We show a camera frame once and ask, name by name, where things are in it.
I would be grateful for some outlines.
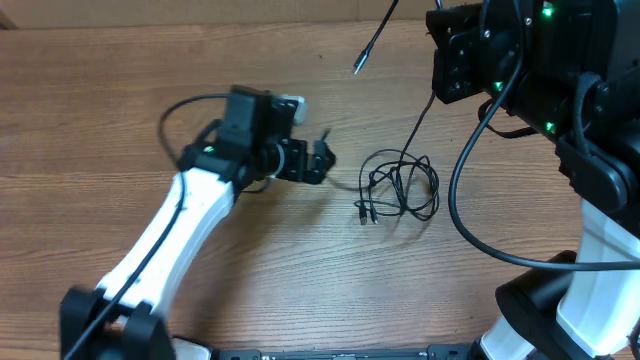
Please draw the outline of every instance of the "green led light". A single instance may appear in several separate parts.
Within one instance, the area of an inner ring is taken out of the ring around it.
[[[551,17],[553,15],[553,5],[549,2],[544,2],[542,5],[542,15],[546,17]]]

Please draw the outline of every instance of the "black wire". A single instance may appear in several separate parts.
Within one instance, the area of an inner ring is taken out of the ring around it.
[[[638,338],[640,338],[640,319],[633,327],[633,331],[629,334],[629,346],[631,347],[631,353],[633,358],[640,360],[640,349],[638,348]]]
[[[431,93],[429,102],[427,106],[424,108],[424,110],[422,111],[422,113],[420,114],[420,117],[418,118],[418,121],[416,122],[413,128],[413,131],[411,132],[411,135],[409,136],[409,139],[405,143],[402,151],[396,150],[396,149],[378,150],[373,154],[371,154],[369,157],[367,157],[365,161],[362,163],[362,166],[360,167],[360,175],[358,177],[358,190],[360,192],[360,200],[354,202],[354,205],[357,208],[366,209],[366,211],[368,211],[369,214],[371,214],[371,218],[374,222],[377,222],[378,216],[402,216],[405,212],[409,212],[411,215],[413,215],[413,217],[415,217],[420,221],[428,221],[435,215],[435,213],[438,211],[438,208],[440,207],[440,195],[438,191],[440,186],[440,179],[438,178],[438,174],[436,173],[436,171],[431,167],[431,162],[429,158],[426,155],[416,158],[415,156],[407,153],[407,149],[409,148],[411,141],[413,140],[414,136],[418,132],[418,128],[420,128],[420,124],[424,120],[424,117],[429,111],[429,109],[431,108],[431,105],[433,104],[434,100],[435,100],[435,93]],[[364,173],[364,167],[367,165],[369,161],[385,153],[399,153],[400,157],[398,160],[384,162],[378,165],[374,170],[369,172],[369,177],[368,177],[369,184],[366,187],[368,199],[365,200],[364,194],[363,194],[363,186],[362,186],[362,174]],[[405,156],[409,157],[413,161],[404,161]],[[411,167],[409,171],[409,177],[407,178],[406,188],[402,180],[402,175],[400,174],[400,170],[404,166]],[[388,170],[383,171],[383,169],[386,167],[390,167],[390,168]],[[422,171],[427,176],[427,179],[429,180],[429,188],[431,191],[431,196],[422,205],[412,207],[409,205],[409,190],[411,188],[411,180],[414,176],[416,169]],[[398,200],[397,204],[373,199],[373,195],[372,195],[373,188],[376,185],[380,184],[383,180],[389,180],[389,182],[391,183],[395,191],[396,198]],[[396,212],[379,212],[376,209],[375,205],[388,206],[388,207],[397,209],[397,211]],[[427,213],[423,213],[422,211],[427,208],[429,208],[427,210]]]
[[[527,259],[515,255],[511,255],[500,250],[497,250],[485,243],[483,243],[480,239],[475,237],[462,223],[460,219],[460,214],[458,213],[457,206],[457,189],[458,182],[460,180],[460,175],[462,173],[462,168],[464,167],[473,146],[478,141],[480,134],[487,127],[487,124],[496,113],[502,102],[505,100],[509,91],[513,88],[513,85],[522,69],[522,64],[524,61],[524,39],[525,39],[525,28],[522,24],[522,18],[520,14],[520,7],[517,0],[513,1],[514,13],[516,15],[516,19],[518,24],[520,25],[520,49],[518,52],[518,60],[515,69],[513,70],[513,74],[509,79],[509,82],[504,87],[504,89],[498,95],[498,99],[491,106],[489,111],[487,112],[486,117],[478,124],[473,134],[467,141],[464,149],[460,153],[460,157],[456,163],[456,166],[453,170],[453,174],[451,175],[451,183],[449,186],[449,196],[448,196],[448,204],[449,204],[449,213],[451,214],[451,220],[453,220],[453,224],[456,229],[460,232],[460,234],[467,240],[470,244],[475,246],[480,251],[485,254],[494,257],[496,259],[514,264],[519,266],[525,266],[530,268],[537,269],[545,269],[545,270],[564,270],[564,271],[610,271],[610,270],[640,270],[640,262],[638,261],[617,261],[617,262],[591,262],[591,263],[549,263],[547,261],[539,261],[534,259]]]
[[[491,104],[493,104],[493,99],[489,99],[484,104],[480,105],[480,107],[478,108],[479,121],[482,122],[482,120],[487,116],[487,110],[489,109],[489,106],[491,106]],[[505,139],[518,139],[521,137],[531,136],[538,133],[532,127],[526,127],[518,130],[513,130],[513,131],[499,131],[494,129],[493,126],[487,124],[487,129],[489,129],[489,131]]]
[[[272,182],[272,178],[271,177],[267,177],[264,179],[264,185],[262,185],[261,188],[256,189],[256,190],[244,190],[243,193],[244,194],[262,194],[267,192],[267,190],[269,190],[269,187],[271,186],[271,182]]]
[[[371,41],[369,41],[369,44],[367,45],[369,50],[371,50],[376,40],[378,40],[378,36],[380,36],[380,34],[382,33],[382,30],[387,25],[389,18],[391,18],[391,14],[393,14],[393,11],[396,9],[396,5],[398,5],[398,1],[399,0],[393,0],[393,2],[391,3],[391,6],[389,6],[389,10],[387,10],[387,13],[384,15],[384,19],[382,19],[380,26],[378,26],[378,30],[376,30],[376,33],[373,34]]]
[[[167,140],[167,137],[164,133],[164,124],[167,121],[167,118],[169,117],[169,115],[171,115],[171,113],[177,110],[178,108],[184,105],[190,104],[192,102],[196,102],[204,99],[225,99],[227,97],[228,97],[228,94],[204,94],[204,95],[194,96],[178,102],[177,104],[171,106],[162,114],[162,116],[160,117],[160,121],[158,122],[158,138],[160,139],[160,145],[162,145],[162,148],[167,153],[167,156],[169,157],[169,159],[171,159],[171,163],[176,167],[176,169],[178,169],[178,157],[173,151],[173,149],[171,148],[171,145],[169,145],[169,141]],[[67,352],[67,354],[65,355],[64,357],[65,360],[72,359],[73,356],[75,356],[75,354],[78,352],[78,350],[80,350],[82,345],[84,345],[84,343],[89,339],[89,337],[93,335],[94,331],[98,327],[103,326],[105,321],[111,315],[111,312],[113,311],[113,309],[118,305],[118,303],[120,302],[124,294],[127,292],[127,290],[129,290],[129,288],[135,283],[135,281],[138,279],[138,277],[140,276],[144,268],[147,266],[149,261],[151,261],[155,253],[158,251],[158,249],[160,248],[164,240],[169,235],[171,228],[173,228],[173,225],[178,220],[178,216],[182,211],[185,194],[186,194],[187,183],[184,177],[184,173],[178,172],[178,175],[179,175],[180,184],[181,184],[180,199],[178,199],[176,210],[171,216],[169,223],[165,227],[164,231],[162,232],[158,240],[156,240],[155,244],[153,244],[153,247],[151,247],[147,255],[145,255],[145,257],[142,259],[142,261],[140,262],[138,267],[135,269],[135,271],[129,276],[129,278],[124,283],[122,288],[120,288],[118,293],[116,293],[116,295],[111,299],[111,301],[109,301],[107,306],[105,306],[105,308],[100,312],[100,314],[98,314],[98,316],[91,322],[91,324],[87,326],[87,328],[82,333],[82,335],[80,335],[80,337],[75,342],[75,344],[73,344],[73,347],[71,347],[69,352]]]

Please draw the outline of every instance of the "white robotic arm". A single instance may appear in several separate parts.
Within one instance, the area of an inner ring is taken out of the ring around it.
[[[229,214],[234,203],[233,185],[221,181],[218,174],[193,168],[184,176],[188,186],[180,216],[152,260],[120,300],[121,305],[131,309],[145,302],[151,305],[151,314],[165,321],[193,258],[211,231]],[[164,204],[131,252],[98,283],[96,289],[105,290],[105,300],[115,296],[149,253],[171,219],[180,191],[181,184],[176,175]]]
[[[224,120],[211,122],[184,148],[180,159],[163,124],[176,109],[204,99],[227,99]],[[127,256],[93,292],[71,289],[60,309],[60,346],[65,360],[208,358],[201,346],[172,343],[166,330],[180,282],[205,239],[256,180],[277,177],[320,184],[335,164],[325,143],[291,138],[304,120],[303,98],[233,86],[229,94],[200,95],[178,102],[160,119],[159,136],[180,173],[164,204]],[[213,142],[207,140],[216,131]]]
[[[639,261],[640,240],[582,200],[583,232],[576,261]],[[629,344],[640,318],[640,270],[576,272],[560,300],[556,320],[591,358]],[[490,360],[522,360],[534,350],[501,316],[480,340]]]

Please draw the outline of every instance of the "wood grain surface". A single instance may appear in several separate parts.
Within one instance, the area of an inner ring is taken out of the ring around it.
[[[498,316],[494,289],[524,270],[466,243],[444,201],[486,96],[436,102],[410,148],[440,175],[431,222],[360,226],[352,205],[361,162],[401,148],[430,94],[434,45],[420,21],[390,23],[351,74],[377,25],[0,32],[0,358],[57,358],[63,295],[115,266],[167,193],[174,170],[156,139],[158,116],[231,84],[305,96],[309,118],[295,136],[331,128],[338,162],[320,186],[278,181],[241,197],[187,273],[173,333],[279,351],[469,342],[486,331]],[[174,146],[222,109],[212,101],[177,113]],[[500,114],[494,126],[522,123]],[[484,134],[461,182],[464,221],[518,255],[575,249],[578,197],[558,164],[540,136]]]

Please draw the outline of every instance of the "cable connector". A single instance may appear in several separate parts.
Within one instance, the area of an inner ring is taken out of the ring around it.
[[[362,50],[362,52],[360,53],[360,56],[358,56],[358,58],[356,59],[356,62],[353,63],[353,75],[358,74],[360,69],[362,69],[364,64],[367,62],[367,59],[369,59],[370,52],[371,52],[371,46],[368,46],[368,45],[366,48],[364,48],[364,50]]]
[[[374,224],[378,224],[378,214],[376,213],[376,209],[373,208],[373,206],[371,206],[371,221],[373,221]]]
[[[360,225],[367,225],[367,209],[364,204],[359,206],[358,212],[360,213]]]

